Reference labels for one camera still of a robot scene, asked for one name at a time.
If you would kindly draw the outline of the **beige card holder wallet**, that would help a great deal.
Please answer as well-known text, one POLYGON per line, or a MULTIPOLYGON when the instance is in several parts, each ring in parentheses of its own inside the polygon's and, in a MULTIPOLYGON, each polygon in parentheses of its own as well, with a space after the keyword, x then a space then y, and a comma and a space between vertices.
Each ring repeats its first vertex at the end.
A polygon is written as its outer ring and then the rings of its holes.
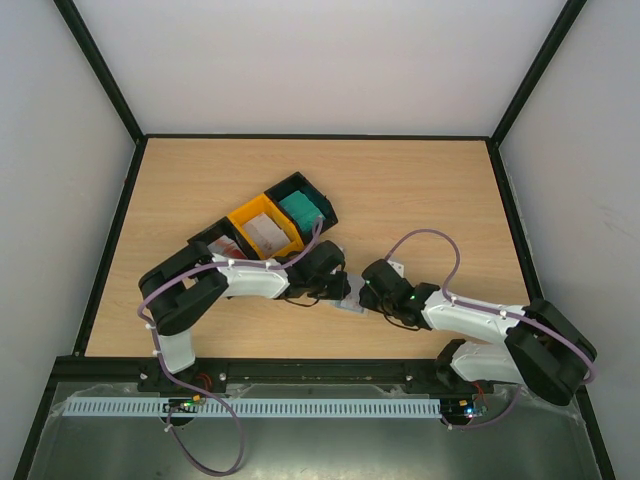
POLYGON ((366 309, 360 305, 360 291, 365 286, 364 279, 355 274, 348 274, 347 283, 350 292, 341 300, 333 300, 332 305, 338 309, 365 315, 366 309))

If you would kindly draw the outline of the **red patterned credit card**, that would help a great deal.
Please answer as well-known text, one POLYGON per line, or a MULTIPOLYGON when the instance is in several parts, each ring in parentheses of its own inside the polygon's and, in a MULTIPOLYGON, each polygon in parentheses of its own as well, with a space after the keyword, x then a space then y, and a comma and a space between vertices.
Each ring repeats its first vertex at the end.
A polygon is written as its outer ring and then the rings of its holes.
POLYGON ((350 292, 345 296, 345 298, 340 302, 340 306, 343 309, 356 312, 363 313, 364 308, 360 305, 360 290, 362 289, 363 282, 361 278, 354 277, 349 281, 350 292))

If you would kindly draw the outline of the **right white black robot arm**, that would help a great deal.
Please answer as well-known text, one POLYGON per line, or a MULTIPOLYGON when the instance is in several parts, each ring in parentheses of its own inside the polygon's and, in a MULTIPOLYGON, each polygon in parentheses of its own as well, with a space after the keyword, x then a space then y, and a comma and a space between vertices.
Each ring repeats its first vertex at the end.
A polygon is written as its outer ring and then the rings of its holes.
POLYGON ((362 273, 360 304, 411 330, 464 335, 451 342, 436 379, 455 392, 468 382, 524 385, 541 399, 569 404, 592 378, 595 347, 550 302, 497 305, 460 297, 429 283, 412 285, 380 259, 362 273))

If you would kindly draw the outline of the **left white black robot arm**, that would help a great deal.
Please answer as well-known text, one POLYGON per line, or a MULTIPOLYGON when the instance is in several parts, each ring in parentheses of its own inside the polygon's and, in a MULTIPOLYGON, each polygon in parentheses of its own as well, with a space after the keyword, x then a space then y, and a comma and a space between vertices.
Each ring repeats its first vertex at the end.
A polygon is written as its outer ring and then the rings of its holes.
POLYGON ((194 365, 191 329, 221 298, 342 300, 351 293, 343 251, 331 241, 266 260, 234 259, 194 242, 138 281, 138 312, 172 374, 194 365))

